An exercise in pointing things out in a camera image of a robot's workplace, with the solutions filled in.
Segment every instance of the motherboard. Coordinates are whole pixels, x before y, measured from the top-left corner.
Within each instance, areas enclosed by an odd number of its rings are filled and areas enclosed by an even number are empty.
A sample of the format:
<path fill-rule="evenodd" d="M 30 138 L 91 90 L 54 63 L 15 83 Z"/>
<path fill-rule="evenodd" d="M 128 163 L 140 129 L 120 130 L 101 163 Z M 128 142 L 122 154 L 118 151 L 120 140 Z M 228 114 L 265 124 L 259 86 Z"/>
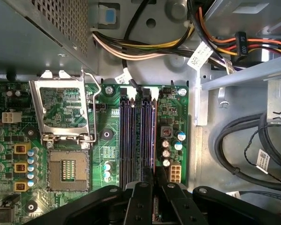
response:
<path fill-rule="evenodd" d="M 0 223 L 24 224 L 107 185 L 125 189 L 143 180 L 145 166 L 153 172 L 164 166 L 169 181 L 185 183 L 188 87 L 147 86 L 140 95 L 127 85 L 102 84 L 97 96 L 95 84 L 84 88 L 84 95 L 77 88 L 40 89 L 44 127 L 89 124 L 96 141 L 82 146 L 69 137 L 48 141 L 31 86 L 0 82 Z"/>

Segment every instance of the barcode label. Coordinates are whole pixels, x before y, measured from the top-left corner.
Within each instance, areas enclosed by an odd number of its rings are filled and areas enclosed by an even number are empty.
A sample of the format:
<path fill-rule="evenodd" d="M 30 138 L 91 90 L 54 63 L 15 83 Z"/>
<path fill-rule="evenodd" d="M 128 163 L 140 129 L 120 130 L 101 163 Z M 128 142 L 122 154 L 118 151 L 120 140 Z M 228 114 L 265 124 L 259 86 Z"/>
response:
<path fill-rule="evenodd" d="M 267 173 L 267 167 L 269 162 L 270 162 L 270 156 L 262 149 L 259 149 L 256 167 L 259 168 L 264 173 Z"/>
<path fill-rule="evenodd" d="M 240 193 L 239 193 L 239 191 L 227 192 L 226 194 L 227 194 L 227 195 L 230 195 L 230 196 L 232 196 L 232 197 L 241 199 L 241 198 L 240 198 Z"/>
<path fill-rule="evenodd" d="M 129 84 L 129 81 L 132 79 L 127 68 L 123 69 L 123 74 L 114 78 L 118 84 Z"/>
<path fill-rule="evenodd" d="M 234 67 L 232 65 L 232 62 L 229 59 L 225 58 L 225 57 L 224 57 L 224 61 L 225 61 L 225 64 L 226 64 L 227 74 L 229 75 L 229 74 L 235 73 L 236 70 L 234 69 Z"/>
<path fill-rule="evenodd" d="M 188 60 L 187 64 L 195 70 L 200 71 L 212 53 L 213 51 L 204 42 L 201 42 L 192 54 L 191 58 Z"/>

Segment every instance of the ram slot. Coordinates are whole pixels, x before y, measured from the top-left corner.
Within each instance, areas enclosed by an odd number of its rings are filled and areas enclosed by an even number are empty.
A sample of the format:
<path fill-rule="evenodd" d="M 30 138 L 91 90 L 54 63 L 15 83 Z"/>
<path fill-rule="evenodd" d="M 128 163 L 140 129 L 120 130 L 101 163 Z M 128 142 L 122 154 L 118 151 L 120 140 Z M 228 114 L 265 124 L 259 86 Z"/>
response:
<path fill-rule="evenodd" d="M 126 98 L 120 101 L 120 187 L 134 181 L 135 174 L 135 126 L 134 102 Z"/>
<path fill-rule="evenodd" d="M 140 126 L 140 177 L 143 179 L 143 168 L 154 167 L 156 136 L 156 101 L 143 100 L 141 103 Z"/>

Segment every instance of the black cable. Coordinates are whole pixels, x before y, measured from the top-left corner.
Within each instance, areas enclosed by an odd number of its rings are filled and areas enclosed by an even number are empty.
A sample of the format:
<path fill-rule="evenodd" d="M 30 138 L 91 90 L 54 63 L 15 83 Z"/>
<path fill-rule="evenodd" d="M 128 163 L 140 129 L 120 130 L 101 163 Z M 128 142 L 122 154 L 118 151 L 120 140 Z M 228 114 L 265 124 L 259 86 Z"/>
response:
<path fill-rule="evenodd" d="M 266 113 L 262 114 L 262 116 L 260 117 L 260 123 L 258 125 L 258 129 L 259 129 L 259 139 L 264 151 L 271 157 L 271 159 L 276 164 L 281 166 L 281 154 L 274 147 L 268 134 Z"/>
<path fill-rule="evenodd" d="M 223 143 L 223 139 L 225 136 L 234 133 L 236 131 L 240 131 L 240 130 L 245 130 L 245 129 L 249 129 L 249 128 L 253 128 L 253 127 L 257 127 L 259 124 L 259 121 L 250 121 L 250 120 L 241 120 L 238 119 L 238 121 L 242 121 L 242 123 L 247 122 L 245 124 L 238 124 L 235 122 L 231 122 L 231 124 L 237 124 L 233 127 L 227 127 L 226 129 L 223 130 L 219 136 L 216 138 L 215 143 L 214 143 L 214 151 L 216 154 L 217 159 L 219 160 L 219 162 L 221 163 L 222 166 L 224 166 L 229 172 L 231 172 L 233 175 L 236 175 L 237 177 L 256 184 L 256 185 L 260 185 L 266 188 L 270 188 L 270 189 L 275 189 L 275 190 L 279 190 L 281 191 L 281 184 L 279 183 L 273 183 L 273 182 L 268 182 L 268 181 L 264 181 L 264 180 L 259 180 L 256 178 L 253 178 L 251 176 L 248 176 L 247 174 L 241 172 L 240 168 L 238 167 L 234 167 L 233 165 L 231 165 L 228 160 L 226 159 L 224 152 L 223 152 L 223 147 L 222 147 L 222 143 Z"/>
<path fill-rule="evenodd" d="M 213 45 L 209 42 L 209 38 L 207 37 L 207 35 L 205 34 L 204 30 L 201 27 L 200 22 L 197 19 L 196 16 L 196 7 L 194 4 L 194 0 L 187 0 L 187 9 L 188 9 L 188 13 L 189 16 L 191 17 L 191 21 L 193 26 L 195 27 L 195 31 L 197 31 L 199 37 L 202 39 L 202 41 L 212 50 L 214 51 L 214 53 L 216 54 L 216 56 L 219 59 L 223 59 L 223 57 L 219 54 L 219 52 L 213 47 Z"/>
<path fill-rule="evenodd" d="M 275 198 L 278 200 L 281 200 L 281 195 L 272 193 L 272 192 L 267 192 L 267 191 L 240 191 L 240 195 L 245 195 L 245 194 L 258 194 L 258 195 L 265 195 L 271 198 Z"/>

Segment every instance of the screw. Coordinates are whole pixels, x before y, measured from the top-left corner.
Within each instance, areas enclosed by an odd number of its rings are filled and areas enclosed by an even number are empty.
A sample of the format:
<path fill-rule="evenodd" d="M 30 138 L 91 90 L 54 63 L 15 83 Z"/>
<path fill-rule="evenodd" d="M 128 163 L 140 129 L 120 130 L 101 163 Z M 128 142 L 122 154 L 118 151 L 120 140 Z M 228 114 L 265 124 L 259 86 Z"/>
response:
<path fill-rule="evenodd" d="M 105 92 L 106 92 L 106 94 L 111 95 L 113 93 L 113 87 L 107 86 L 105 88 Z"/>
<path fill-rule="evenodd" d="M 200 188 L 199 191 L 203 194 L 206 194 L 208 192 L 205 188 Z"/>
<path fill-rule="evenodd" d="M 53 148 L 53 142 L 47 142 L 46 143 L 47 148 Z"/>
<path fill-rule="evenodd" d="M 174 188 L 174 187 L 175 187 L 175 184 L 170 183 L 170 184 L 168 184 L 168 187 L 169 187 L 169 188 Z"/>
<path fill-rule="evenodd" d="M 118 190 L 116 188 L 110 189 L 109 192 L 117 192 Z"/>
<path fill-rule="evenodd" d="M 140 184 L 140 187 L 142 187 L 142 188 L 148 187 L 148 184 L 143 182 L 143 183 Z"/>
<path fill-rule="evenodd" d="M 186 96 L 187 90 L 185 88 L 180 88 L 178 94 L 182 97 Z"/>

